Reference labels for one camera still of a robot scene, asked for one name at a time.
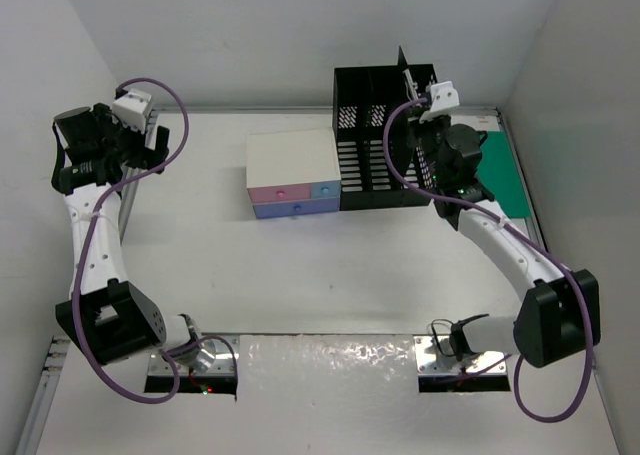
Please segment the black board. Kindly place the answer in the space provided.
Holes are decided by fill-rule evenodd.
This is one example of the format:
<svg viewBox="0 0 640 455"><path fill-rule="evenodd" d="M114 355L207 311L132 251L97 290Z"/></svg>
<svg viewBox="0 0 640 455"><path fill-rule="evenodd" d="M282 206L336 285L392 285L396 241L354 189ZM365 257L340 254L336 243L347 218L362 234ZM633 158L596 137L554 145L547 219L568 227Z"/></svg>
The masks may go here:
<svg viewBox="0 0 640 455"><path fill-rule="evenodd" d="M424 93L419 91L419 86L413 78L404 50L401 46L398 46L397 66L404 79L408 100L414 101L423 98Z"/></svg>

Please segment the pink drawer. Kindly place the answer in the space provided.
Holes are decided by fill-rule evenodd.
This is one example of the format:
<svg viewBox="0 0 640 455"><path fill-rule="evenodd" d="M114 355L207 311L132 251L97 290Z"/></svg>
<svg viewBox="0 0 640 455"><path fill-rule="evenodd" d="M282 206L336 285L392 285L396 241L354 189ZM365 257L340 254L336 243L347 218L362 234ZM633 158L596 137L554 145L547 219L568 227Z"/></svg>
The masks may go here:
<svg viewBox="0 0 640 455"><path fill-rule="evenodd" d="M247 189L253 204L272 204L311 198L311 185L308 183L249 187Z"/></svg>

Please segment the light blue small drawer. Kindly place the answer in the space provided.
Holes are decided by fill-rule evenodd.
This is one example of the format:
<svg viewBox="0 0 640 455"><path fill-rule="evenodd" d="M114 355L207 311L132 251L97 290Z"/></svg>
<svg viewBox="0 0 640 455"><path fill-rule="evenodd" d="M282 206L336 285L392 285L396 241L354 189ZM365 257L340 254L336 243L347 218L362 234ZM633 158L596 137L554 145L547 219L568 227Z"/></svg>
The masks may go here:
<svg viewBox="0 0 640 455"><path fill-rule="evenodd" d="M339 198L341 192L341 181L330 180L323 182L314 182L311 184L311 198Z"/></svg>

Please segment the purple bottom drawer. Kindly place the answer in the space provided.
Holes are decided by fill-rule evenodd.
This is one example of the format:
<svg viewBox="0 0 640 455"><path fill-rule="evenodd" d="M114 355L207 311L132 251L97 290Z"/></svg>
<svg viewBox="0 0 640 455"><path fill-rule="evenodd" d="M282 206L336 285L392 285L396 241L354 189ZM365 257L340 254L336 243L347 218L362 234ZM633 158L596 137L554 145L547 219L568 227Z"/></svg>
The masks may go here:
<svg viewBox="0 0 640 455"><path fill-rule="evenodd" d="M340 208L340 198L319 198L300 201L255 204L257 219L296 217L301 215L335 212Z"/></svg>

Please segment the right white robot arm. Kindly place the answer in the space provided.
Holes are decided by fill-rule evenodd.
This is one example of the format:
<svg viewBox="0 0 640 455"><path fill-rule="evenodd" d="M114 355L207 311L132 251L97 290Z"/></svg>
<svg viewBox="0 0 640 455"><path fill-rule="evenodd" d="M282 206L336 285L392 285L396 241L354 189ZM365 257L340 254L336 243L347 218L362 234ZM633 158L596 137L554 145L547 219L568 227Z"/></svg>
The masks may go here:
<svg viewBox="0 0 640 455"><path fill-rule="evenodd" d="M450 116L408 123L409 142L428 165L440 218L474 242L522 301L513 316L474 315L453 323L446 354L459 361L486 351L519 354L536 368L586 347L584 314L601 341L599 284L588 270L559 270L510 223L477 175L488 135Z"/></svg>

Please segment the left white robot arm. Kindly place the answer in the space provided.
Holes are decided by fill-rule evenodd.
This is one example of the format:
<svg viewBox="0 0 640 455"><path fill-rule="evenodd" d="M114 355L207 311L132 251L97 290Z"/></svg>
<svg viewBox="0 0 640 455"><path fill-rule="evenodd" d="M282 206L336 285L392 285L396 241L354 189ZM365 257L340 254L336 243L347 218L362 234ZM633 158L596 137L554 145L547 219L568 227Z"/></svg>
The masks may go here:
<svg viewBox="0 0 640 455"><path fill-rule="evenodd" d="M168 157L169 131L155 124L148 101L133 108L128 95L55 117L57 156L52 186L64 197L70 220L74 265L84 269L72 288L86 343L101 366L154 349L180 353L196 338L187 315L165 316L130 280L119 227L121 193L110 187L126 167L145 170Z"/></svg>

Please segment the green folder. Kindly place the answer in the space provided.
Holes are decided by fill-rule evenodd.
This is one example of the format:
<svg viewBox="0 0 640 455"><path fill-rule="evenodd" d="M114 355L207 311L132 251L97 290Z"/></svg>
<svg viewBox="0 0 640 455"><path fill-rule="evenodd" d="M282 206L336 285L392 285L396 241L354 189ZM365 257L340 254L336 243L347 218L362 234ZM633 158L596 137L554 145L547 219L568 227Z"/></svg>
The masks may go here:
<svg viewBox="0 0 640 455"><path fill-rule="evenodd" d="M511 219L530 217L531 209L506 134L489 132L481 151L478 177L494 194L504 213Z"/></svg>

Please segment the black mesh file organizer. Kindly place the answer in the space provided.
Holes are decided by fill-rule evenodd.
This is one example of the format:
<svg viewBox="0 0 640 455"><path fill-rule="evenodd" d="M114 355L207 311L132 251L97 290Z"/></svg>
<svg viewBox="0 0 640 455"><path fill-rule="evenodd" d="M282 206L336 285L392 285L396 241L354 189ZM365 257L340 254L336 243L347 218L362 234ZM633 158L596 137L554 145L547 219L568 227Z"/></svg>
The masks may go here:
<svg viewBox="0 0 640 455"><path fill-rule="evenodd" d="M418 89L437 76L432 64L409 65ZM408 190L389 172L383 152L383 131L389 115L408 101L400 67L370 66L334 69L333 131L341 173L340 210L368 210L428 205L431 200ZM412 185L432 189L424 152L411 146L407 109L389 134L389 153Z"/></svg>

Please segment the white drawer cabinet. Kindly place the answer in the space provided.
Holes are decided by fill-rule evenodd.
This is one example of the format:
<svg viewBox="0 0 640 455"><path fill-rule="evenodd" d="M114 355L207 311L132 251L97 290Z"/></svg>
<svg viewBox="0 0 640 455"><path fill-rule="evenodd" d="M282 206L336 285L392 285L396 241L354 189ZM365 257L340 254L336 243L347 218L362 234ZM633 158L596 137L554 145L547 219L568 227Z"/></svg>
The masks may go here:
<svg viewBox="0 0 640 455"><path fill-rule="evenodd" d="M251 134L246 138L248 188L340 179L331 128Z"/></svg>

